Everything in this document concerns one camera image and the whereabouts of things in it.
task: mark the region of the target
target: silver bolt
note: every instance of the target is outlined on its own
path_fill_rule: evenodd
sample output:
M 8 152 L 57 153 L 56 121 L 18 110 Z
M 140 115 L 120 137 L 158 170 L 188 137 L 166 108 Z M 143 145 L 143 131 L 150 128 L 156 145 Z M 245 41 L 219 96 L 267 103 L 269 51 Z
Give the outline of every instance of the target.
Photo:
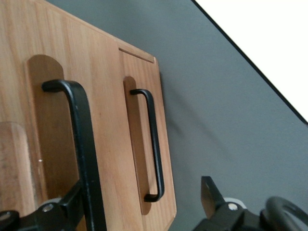
M 0 216 L 0 221 L 3 221 L 3 220 L 8 219 L 8 218 L 10 218 L 10 216 L 11 216 L 11 213 L 10 213 L 10 212 L 7 212 L 7 213 L 5 213 L 5 214 L 2 214 L 2 215 Z
M 236 210 L 239 209 L 238 206 L 237 206 L 236 204 L 233 204 L 233 203 L 229 203 L 229 204 L 228 204 L 228 207 L 229 207 L 229 209 L 232 210 L 232 211 L 236 211 Z
M 48 212 L 53 209 L 53 205 L 49 204 L 43 207 L 43 212 Z

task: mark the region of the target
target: black metal handle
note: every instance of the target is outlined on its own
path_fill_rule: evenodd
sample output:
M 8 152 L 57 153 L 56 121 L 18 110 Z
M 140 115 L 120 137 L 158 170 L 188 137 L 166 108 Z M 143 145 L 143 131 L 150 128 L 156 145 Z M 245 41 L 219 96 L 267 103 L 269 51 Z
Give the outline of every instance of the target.
M 149 124 L 150 124 L 151 142 L 152 142 L 152 149 L 153 149 L 153 156 L 154 156 L 154 164 L 155 164 L 157 194 L 146 194 L 146 196 L 144 197 L 144 201 L 157 202 L 164 195 L 165 186 L 164 186 L 162 161 L 160 157 L 154 100 L 153 100 L 152 94 L 148 90 L 145 90 L 145 89 L 134 89 L 130 91 L 130 94 L 132 95 L 142 94 L 145 96 L 145 99 L 146 99 L 147 108 L 148 108 L 148 116 L 149 116 Z
M 61 79 L 44 82 L 42 89 L 48 92 L 63 91 L 66 94 L 71 114 L 87 230 L 106 231 L 102 191 L 86 92 L 79 83 Z
M 293 215 L 296 219 L 303 222 L 306 227 L 300 227 L 296 221 L 289 214 Z M 292 202 L 274 196 L 267 200 L 266 208 L 262 211 L 267 223 L 272 226 L 276 231 L 302 231 L 308 227 L 308 215 L 302 209 L 294 205 Z

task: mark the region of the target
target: light wood panel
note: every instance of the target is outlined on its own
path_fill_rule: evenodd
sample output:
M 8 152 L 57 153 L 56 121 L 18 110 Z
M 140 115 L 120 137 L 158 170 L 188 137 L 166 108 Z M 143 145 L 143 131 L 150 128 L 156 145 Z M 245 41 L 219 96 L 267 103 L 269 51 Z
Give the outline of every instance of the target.
M 18 210 L 21 216 L 35 208 L 27 137 L 16 123 L 0 123 L 0 211 Z
M 49 199 L 46 175 L 59 168 L 58 164 L 41 161 L 39 142 L 44 128 L 37 127 L 43 123 L 37 123 L 40 113 L 36 110 L 44 109 L 35 109 L 38 99 L 31 88 L 27 90 L 31 81 L 25 78 L 29 71 L 25 69 L 27 60 L 45 54 L 60 63 L 65 79 L 79 82 L 87 93 L 108 230 L 143 230 L 123 79 L 116 65 L 117 42 L 40 0 L 2 0 L 0 18 L 0 122 L 17 122 L 26 131 L 37 205 Z M 35 80 L 35 88 L 41 81 Z M 61 111 L 56 111 L 60 113 L 58 118 L 63 116 Z M 57 133 L 57 128 L 53 129 L 48 129 L 52 132 L 50 136 Z
M 157 62 L 146 62 L 124 52 L 121 53 L 121 61 L 123 62 L 123 76 L 132 77 L 136 81 L 136 86 L 131 84 L 130 87 L 149 90 L 153 95 L 155 103 L 158 138 L 165 182 L 165 194 L 158 202 L 151 204 L 151 209 L 148 214 L 142 216 L 143 226 L 147 231 L 168 230 L 172 220 L 176 215 L 176 204 L 158 64 Z M 156 194 L 157 188 L 155 168 L 148 122 L 147 105 L 143 96 L 138 96 L 138 104 L 144 144 L 143 153 L 146 160 L 150 193 Z
M 13 151 L 24 159 L 30 155 L 34 184 L 33 195 L 22 197 L 16 210 L 23 209 L 25 200 L 32 210 L 63 196 L 77 180 L 66 98 L 40 89 L 42 82 L 62 78 L 79 82 L 88 96 L 108 231 L 167 230 L 176 207 L 155 58 L 42 0 L 0 0 L 0 28 L 0 123 L 19 124 L 25 134 L 5 137 L 14 147 L 16 137 L 27 140 Z M 141 164 L 134 161 L 132 147 L 137 146 L 130 138 L 124 76 L 154 96 L 166 189 L 158 203 L 142 206 L 139 196 L 156 193 L 154 163 L 146 103 L 139 96 L 132 108 L 140 112 L 137 137 L 142 141 L 132 142 L 143 144 L 145 156 Z M 140 177 L 141 172 L 147 176 Z

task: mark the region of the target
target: wood grain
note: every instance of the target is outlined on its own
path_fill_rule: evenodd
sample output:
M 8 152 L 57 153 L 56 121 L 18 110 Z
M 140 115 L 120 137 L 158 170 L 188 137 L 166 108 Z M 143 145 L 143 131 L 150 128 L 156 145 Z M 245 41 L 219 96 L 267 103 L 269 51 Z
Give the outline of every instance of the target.
M 26 73 L 47 198 L 63 197 L 79 179 L 69 106 L 63 92 L 41 88 L 45 81 L 64 79 L 63 69 L 49 56 L 35 55 L 27 61 Z
M 129 76 L 124 78 L 123 83 L 129 122 L 130 140 L 134 154 L 141 213 L 146 215 L 150 212 L 151 203 L 145 202 L 144 197 L 146 194 L 150 193 L 150 186 L 144 153 L 139 103 L 138 97 L 131 95 L 129 92 L 130 90 L 136 89 L 136 81 L 133 77 Z
M 18 132 L 5 139 L 13 142 L 13 152 L 22 153 L 22 159 L 30 156 L 32 172 L 31 183 L 24 182 L 33 185 L 33 193 L 22 197 L 16 210 L 30 203 L 32 211 L 63 195 L 77 179 L 66 100 L 60 93 L 50 96 L 39 89 L 43 81 L 64 78 L 79 82 L 88 96 L 108 231 L 168 229 L 176 207 L 155 58 L 43 0 L 0 0 L 0 28 L 0 123 L 18 124 Z M 166 192 L 148 212 L 141 212 L 124 76 L 134 77 L 137 88 L 150 90 L 155 100 Z M 155 193 L 143 98 L 138 97 L 138 105 L 149 185 L 145 188 Z M 17 148 L 19 140 L 27 142 Z
M 35 192 L 27 138 L 16 123 L 0 123 L 0 176 L 0 211 L 18 210 L 21 216 L 32 213 Z
M 165 181 L 165 194 L 158 202 L 152 203 L 148 214 L 142 216 L 143 226 L 147 231 L 168 230 L 176 215 L 176 204 L 158 63 L 155 62 L 153 64 L 146 62 L 124 52 L 121 53 L 121 60 L 124 67 L 122 70 L 124 72 L 123 75 L 132 77 L 136 81 L 136 88 L 149 90 L 153 95 L 155 103 L 157 131 Z M 157 188 L 150 127 L 147 105 L 143 96 L 138 96 L 138 104 L 144 144 L 143 153 L 146 159 L 150 193 L 156 194 Z
M 26 62 L 44 54 L 60 63 L 65 79 L 79 82 L 87 93 L 108 230 L 143 230 L 117 42 L 40 0 L 1 0 L 0 19 L 0 122 L 16 122 L 26 131 L 36 204 L 49 199 L 46 175 L 56 176 L 59 168 L 40 161 L 44 129 L 37 128 L 36 111 L 41 109 L 35 108 L 33 91 L 27 88 L 31 82 L 26 78 Z M 59 128 L 53 129 L 50 135 Z

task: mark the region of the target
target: cabinet handle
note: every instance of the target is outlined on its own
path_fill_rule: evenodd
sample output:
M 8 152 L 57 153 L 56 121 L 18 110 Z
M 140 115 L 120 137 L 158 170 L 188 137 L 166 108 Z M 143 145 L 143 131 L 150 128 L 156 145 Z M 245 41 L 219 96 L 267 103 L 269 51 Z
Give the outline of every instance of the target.
M 130 90 L 129 92 L 131 95 L 142 94 L 145 96 L 145 99 L 146 99 L 147 108 L 148 108 L 149 124 L 150 124 L 151 142 L 152 142 L 152 149 L 153 149 L 153 156 L 154 156 L 154 164 L 155 164 L 157 194 L 146 194 L 144 197 L 144 201 L 145 202 L 157 202 L 164 195 L 165 186 L 164 186 L 162 161 L 160 157 L 160 149 L 159 149 L 153 96 L 148 90 L 145 90 L 145 89 L 134 89 L 134 90 Z
M 63 91 L 67 97 L 87 230 L 106 231 L 100 177 L 86 92 L 79 83 L 61 79 L 44 82 L 42 89 L 47 92 Z

